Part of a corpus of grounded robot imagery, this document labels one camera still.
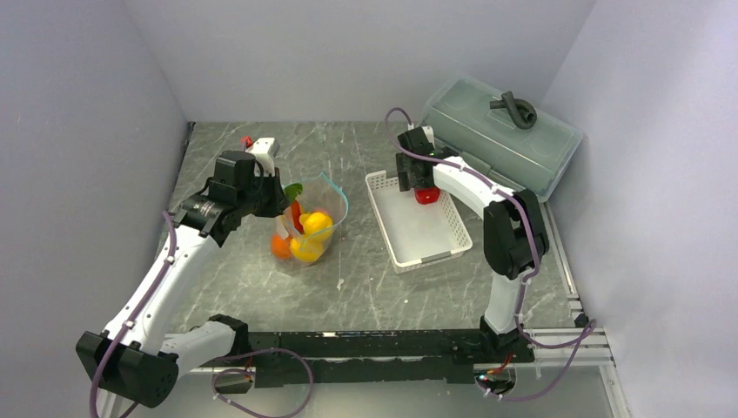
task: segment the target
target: lemon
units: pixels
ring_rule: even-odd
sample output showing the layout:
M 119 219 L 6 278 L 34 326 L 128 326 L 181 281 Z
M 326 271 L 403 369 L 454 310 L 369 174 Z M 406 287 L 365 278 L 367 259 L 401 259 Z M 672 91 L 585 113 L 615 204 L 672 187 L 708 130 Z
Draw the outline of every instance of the lemon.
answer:
M 312 263 L 323 255 L 323 244 L 305 237 L 290 239 L 290 251 L 296 259 L 305 263 Z
M 322 212 L 310 213 L 305 217 L 305 220 L 300 216 L 300 224 L 302 224 L 302 228 L 305 231 L 305 236 L 310 237 L 311 241 L 323 242 L 331 238 L 331 234 L 333 233 L 332 229 L 324 231 L 326 228 L 333 226 L 333 219 Z

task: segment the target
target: white plastic basket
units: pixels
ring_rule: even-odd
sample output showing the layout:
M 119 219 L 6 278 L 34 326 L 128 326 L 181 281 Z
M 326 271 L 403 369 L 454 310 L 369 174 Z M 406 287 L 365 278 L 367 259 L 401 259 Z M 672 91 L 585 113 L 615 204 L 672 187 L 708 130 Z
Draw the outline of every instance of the white plastic basket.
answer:
M 415 194 L 401 192 L 398 179 L 388 179 L 386 171 L 367 174 L 366 186 L 395 273 L 455 259 L 472 247 L 448 193 L 441 192 L 435 203 L 420 205 Z

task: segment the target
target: green leaf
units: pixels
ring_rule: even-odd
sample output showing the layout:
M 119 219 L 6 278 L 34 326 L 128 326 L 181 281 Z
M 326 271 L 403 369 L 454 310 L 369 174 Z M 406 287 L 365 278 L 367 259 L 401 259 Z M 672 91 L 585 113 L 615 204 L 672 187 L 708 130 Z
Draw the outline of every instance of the green leaf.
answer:
M 302 193 L 302 185 L 300 183 L 293 183 L 285 187 L 285 196 L 290 201 L 290 204 L 298 198 L 300 193 Z

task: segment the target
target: marble table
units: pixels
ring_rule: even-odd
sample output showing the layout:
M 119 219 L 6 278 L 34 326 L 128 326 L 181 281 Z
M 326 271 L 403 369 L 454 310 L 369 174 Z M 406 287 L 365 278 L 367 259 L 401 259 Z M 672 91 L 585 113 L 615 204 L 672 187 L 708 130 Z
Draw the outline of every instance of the marble table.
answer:
M 399 133 L 404 124 L 392 124 Z M 274 137 L 283 184 L 324 172 L 351 209 L 329 253 L 293 269 L 271 255 L 272 219 L 245 219 L 184 297 L 170 326 L 186 332 L 214 314 L 243 320 L 253 331 L 330 331 L 478 327 L 491 286 L 482 252 L 482 221 L 458 201 L 473 240 L 463 256 L 395 274 L 364 181 L 393 170 L 395 149 L 380 123 L 198 123 L 178 175 L 171 207 L 199 190 L 216 157 L 239 140 Z M 528 327 L 572 327 L 563 269 L 550 252 L 524 306 Z

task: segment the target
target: white wall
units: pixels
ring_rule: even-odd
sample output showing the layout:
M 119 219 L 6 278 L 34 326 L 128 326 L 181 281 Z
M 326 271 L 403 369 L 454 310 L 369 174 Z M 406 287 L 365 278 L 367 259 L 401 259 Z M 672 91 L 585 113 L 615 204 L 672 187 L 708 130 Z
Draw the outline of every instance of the white wall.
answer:
M 553 208 L 635 417 L 738 411 L 738 3 L 600 0 L 544 100 Z
M 185 118 L 116 0 L 0 2 L 0 75 L 0 416 L 85 416 L 77 338 L 151 263 Z
M 464 71 L 539 103 L 594 0 L 126 0 L 187 118 L 415 118 Z

